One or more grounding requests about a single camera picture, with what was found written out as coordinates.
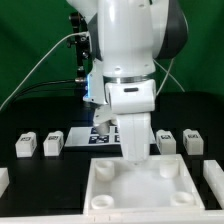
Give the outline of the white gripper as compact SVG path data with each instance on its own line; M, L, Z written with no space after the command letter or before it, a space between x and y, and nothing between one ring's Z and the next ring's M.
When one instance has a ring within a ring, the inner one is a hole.
M129 162L145 161L150 152L151 115L118 115L117 126L123 158Z

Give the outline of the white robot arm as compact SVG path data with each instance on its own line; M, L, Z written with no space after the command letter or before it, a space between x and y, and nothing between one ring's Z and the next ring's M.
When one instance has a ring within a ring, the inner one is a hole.
M123 157L147 159L155 109L156 59L172 59L184 47L188 25L178 0L66 0L84 18L93 67L86 102L97 106L94 126L104 135L118 126Z

